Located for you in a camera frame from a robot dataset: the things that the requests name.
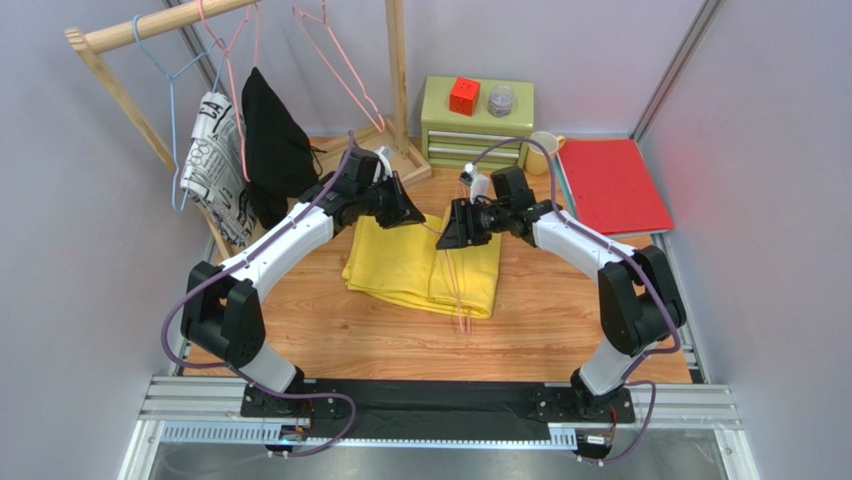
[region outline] red notebook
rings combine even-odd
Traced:
[[[568,140],[559,157],[584,224],[611,237],[674,228],[635,141]]]

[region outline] red box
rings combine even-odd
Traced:
[[[458,77],[450,92],[450,110],[462,115],[473,115],[479,100],[479,87],[480,84],[476,80]]]

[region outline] green cabinet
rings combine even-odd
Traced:
[[[481,84],[473,116],[450,111],[450,91],[456,77],[426,78],[423,110],[420,114],[423,156],[433,165],[462,167],[489,145],[511,137],[529,137],[535,118],[535,89],[530,82],[509,82],[474,78]],[[495,85],[508,85],[515,91],[512,112],[497,118],[488,113],[488,94]],[[510,143],[489,153],[478,164],[494,170],[507,165],[524,166],[526,143]]]

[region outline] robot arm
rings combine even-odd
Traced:
[[[623,386],[623,377],[637,358],[670,334],[650,295],[635,293],[634,283],[640,285],[640,281],[615,252],[632,257],[642,267],[679,328],[686,315],[668,260],[657,247],[636,249],[618,243],[570,217],[566,224],[554,211],[560,208],[558,205],[550,200],[535,201],[517,166],[495,171],[491,179],[497,199],[476,196],[453,200],[451,220],[437,248],[483,245],[492,233],[509,231],[576,266],[598,284],[601,327],[606,338],[571,377],[575,393],[571,407],[583,416],[598,415]]]
[[[308,190],[286,219],[251,247],[215,267],[201,262],[189,276],[187,291],[223,269],[247,261],[231,275],[189,300],[181,333],[188,340],[273,390],[284,392],[298,369],[267,342],[260,305],[266,295],[306,255],[352,225],[373,216],[382,228],[422,223],[425,218],[390,169],[385,153],[358,147],[322,198],[323,185]],[[327,176],[322,183],[327,183]]]

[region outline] folded yellow towel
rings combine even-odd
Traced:
[[[440,218],[426,224],[441,231]],[[449,250],[463,311],[489,318],[494,310],[500,272],[500,235],[488,245]],[[343,278],[349,290],[368,293],[404,307],[454,314],[458,302],[444,252],[435,250],[438,235],[423,225],[383,230],[372,217],[361,217]]]

